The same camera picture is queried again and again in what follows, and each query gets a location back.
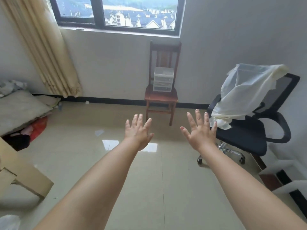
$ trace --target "office chair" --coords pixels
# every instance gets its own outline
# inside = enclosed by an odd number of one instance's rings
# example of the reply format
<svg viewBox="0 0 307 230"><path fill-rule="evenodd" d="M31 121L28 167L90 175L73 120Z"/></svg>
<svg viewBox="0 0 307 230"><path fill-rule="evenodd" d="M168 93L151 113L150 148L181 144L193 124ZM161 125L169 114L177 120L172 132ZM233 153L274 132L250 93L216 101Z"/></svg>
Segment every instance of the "office chair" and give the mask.
<svg viewBox="0 0 307 230"><path fill-rule="evenodd" d="M290 73L286 74L276 81L276 88L269 90L259 107L253 111L253 116L246 115L245 120L233 119L230 123L231 128L228 130L217 128L216 138L221 140L218 148L224 153L229 152L240 156L240 163L245 164L244 155L238 151L228 149L228 144L251 154L264 156L267 152L267 142L289 142L291 139L291 131L285 118L278 112L278 109L288 98L299 80L299 76ZM221 95L219 94L208 107L207 112L209 118L215 105L220 100ZM284 131L284 136L281 139L267 138L264 124L259 120L262 118L268 118L278 123ZM201 156L197 159L197 163L199 165L202 164Z"/></svg>

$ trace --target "black window frame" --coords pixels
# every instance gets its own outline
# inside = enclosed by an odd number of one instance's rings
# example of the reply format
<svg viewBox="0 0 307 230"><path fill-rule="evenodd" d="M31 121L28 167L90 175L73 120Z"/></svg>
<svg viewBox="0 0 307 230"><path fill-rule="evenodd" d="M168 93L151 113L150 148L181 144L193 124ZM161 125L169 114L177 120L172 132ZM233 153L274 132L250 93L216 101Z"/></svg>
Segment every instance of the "black window frame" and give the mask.
<svg viewBox="0 0 307 230"><path fill-rule="evenodd" d="M102 0L91 0L94 17L63 17L61 16L56 0L50 0L50 4L56 18L56 22L59 26L178 36L180 34L185 0L178 0L174 30L106 25Z"/></svg>

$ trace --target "hand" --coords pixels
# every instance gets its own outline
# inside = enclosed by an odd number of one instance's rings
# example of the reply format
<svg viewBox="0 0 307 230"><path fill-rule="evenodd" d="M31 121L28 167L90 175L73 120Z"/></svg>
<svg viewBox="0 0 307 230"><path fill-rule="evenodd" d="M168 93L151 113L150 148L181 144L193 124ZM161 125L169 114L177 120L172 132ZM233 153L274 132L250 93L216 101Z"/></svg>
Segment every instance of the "hand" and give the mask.
<svg viewBox="0 0 307 230"><path fill-rule="evenodd" d="M195 110L195 114L196 114L197 124L195 123L192 115L189 112L187 113L188 120L192 129L191 134L184 127L180 127L180 129L182 134L189 141L192 148L194 148L196 151L199 152L202 148L204 148L204 146L215 145L217 122L216 121L214 122L214 126L210 130L208 113L206 112L204 115L205 121L203 121L198 109Z"/></svg>
<svg viewBox="0 0 307 230"><path fill-rule="evenodd" d="M126 121L125 139L131 138L135 140L140 145L138 151L143 150L154 137L154 133L148 135L150 126L151 119L148 119L143 127L143 115L140 114L138 117L138 115L135 114L131 126L129 120L127 119Z"/></svg>

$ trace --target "wooden chair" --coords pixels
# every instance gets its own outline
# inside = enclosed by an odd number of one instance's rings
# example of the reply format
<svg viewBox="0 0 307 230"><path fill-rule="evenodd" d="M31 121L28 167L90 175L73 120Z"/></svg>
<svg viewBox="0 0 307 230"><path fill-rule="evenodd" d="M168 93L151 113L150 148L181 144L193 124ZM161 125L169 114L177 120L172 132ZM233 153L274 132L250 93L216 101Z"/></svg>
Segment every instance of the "wooden chair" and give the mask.
<svg viewBox="0 0 307 230"><path fill-rule="evenodd" d="M18 184L40 198L53 186L44 174L19 158L18 153L0 137L0 197L10 184Z"/></svg>
<svg viewBox="0 0 307 230"><path fill-rule="evenodd" d="M156 60L153 61L153 54L156 51ZM146 100L146 120L148 119L148 113L155 112L161 114L171 114L171 119L169 125L173 123L174 113L176 104L178 103L177 91L174 87L179 56L181 51L181 43L177 46L154 44L150 42L150 59L149 59L149 79L148 86L145 91ZM174 68L174 79L171 92L157 92L153 91L153 76L155 67L167 67ZM168 109L163 110L152 110L150 109L150 103L166 103L168 104Z"/></svg>

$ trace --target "beige curtain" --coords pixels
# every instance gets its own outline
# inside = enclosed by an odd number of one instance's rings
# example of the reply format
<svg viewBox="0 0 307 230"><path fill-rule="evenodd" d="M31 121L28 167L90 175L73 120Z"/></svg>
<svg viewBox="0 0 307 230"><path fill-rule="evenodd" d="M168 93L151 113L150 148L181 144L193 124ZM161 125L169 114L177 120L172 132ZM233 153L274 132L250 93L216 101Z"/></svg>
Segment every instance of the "beige curtain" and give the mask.
<svg viewBox="0 0 307 230"><path fill-rule="evenodd" d="M48 91L64 97L80 96L77 72L49 0L0 1Z"/></svg>

